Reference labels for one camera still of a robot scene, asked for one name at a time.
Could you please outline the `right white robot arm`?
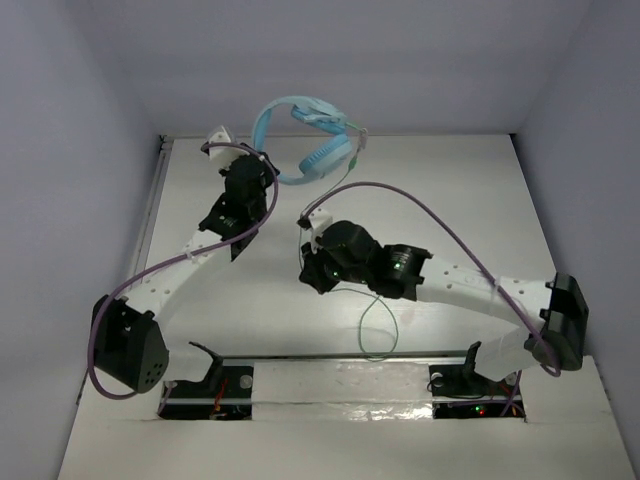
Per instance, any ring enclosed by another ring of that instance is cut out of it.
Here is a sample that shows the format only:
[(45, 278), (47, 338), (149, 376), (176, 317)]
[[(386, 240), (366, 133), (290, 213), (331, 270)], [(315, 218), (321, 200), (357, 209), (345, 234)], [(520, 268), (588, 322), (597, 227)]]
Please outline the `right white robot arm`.
[(514, 325), (498, 339), (469, 347), (461, 378), (470, 391), (483, 393), (509, 374), (535, 365), (581, 369), (589, 308), (575, 277), (489, 278), (419, 247), (381, 245), (350, 221), (298, 224), (310, 234), (300, 248), (299, 279), (319, 294), (348, 282), (383, 298), (449, 305)]

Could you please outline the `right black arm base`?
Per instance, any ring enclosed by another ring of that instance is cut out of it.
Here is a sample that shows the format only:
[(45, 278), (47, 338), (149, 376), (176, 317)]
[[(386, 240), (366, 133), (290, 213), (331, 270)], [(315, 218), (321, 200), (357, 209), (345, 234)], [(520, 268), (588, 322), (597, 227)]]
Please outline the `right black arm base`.
[(483, 418), (525, 419), (520, 396), (519, 376), (509, 380), (488, 380), (475, 371), (481, 342), (472, 344), (461, 364), (429, 367), (427, 391), (432, 394), (433, 417), (436, 420)]

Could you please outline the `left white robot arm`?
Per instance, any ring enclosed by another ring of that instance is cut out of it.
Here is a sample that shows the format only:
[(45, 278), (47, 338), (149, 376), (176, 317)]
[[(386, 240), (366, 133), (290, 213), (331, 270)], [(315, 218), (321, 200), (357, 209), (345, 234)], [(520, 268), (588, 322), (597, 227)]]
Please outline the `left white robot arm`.
[(170, 368), (163, 333), (206, 276), (236, 260), (274, 213), (278, 169), (245, 143), (209, 141), (204, 153), (230, 152), (219, 170), (224, 191), (174, 257), (134, 275), (93, 307), (87, 373), (110, 400), (152, 390)]

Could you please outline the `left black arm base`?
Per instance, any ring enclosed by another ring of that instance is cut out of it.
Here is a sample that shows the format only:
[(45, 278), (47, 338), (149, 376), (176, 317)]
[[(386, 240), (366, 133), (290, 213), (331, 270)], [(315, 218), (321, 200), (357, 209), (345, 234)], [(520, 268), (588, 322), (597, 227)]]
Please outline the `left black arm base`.
[(223, 356), (190, 342), (205, 352), (211, 364), (200, 381), (165, 383), (157, 416), (163, 420), (243, 421), (252, 419), (254, 365), (226, 364)]

